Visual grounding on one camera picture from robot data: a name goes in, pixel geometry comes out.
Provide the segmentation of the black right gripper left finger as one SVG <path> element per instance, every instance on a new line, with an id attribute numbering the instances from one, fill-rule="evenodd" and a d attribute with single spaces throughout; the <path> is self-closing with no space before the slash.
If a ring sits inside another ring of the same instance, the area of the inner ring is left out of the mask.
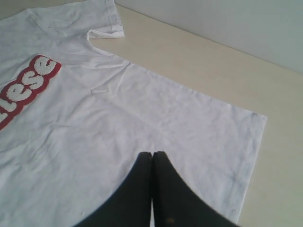
<path id="1" fill-rule="evenodd" d="M 152 154 L 141 152 L 127 177 L 78 227 L 148 227 L 151 221 Z"/>

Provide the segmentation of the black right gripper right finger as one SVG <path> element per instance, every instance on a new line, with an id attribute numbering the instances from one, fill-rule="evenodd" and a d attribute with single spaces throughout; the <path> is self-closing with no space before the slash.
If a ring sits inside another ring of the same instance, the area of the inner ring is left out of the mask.
<path id="1" fill-rule="evenodd" d="M 188 187 L 163 151 L 153 154 L 151 186 L 156 227 L 231 226 Z"/>

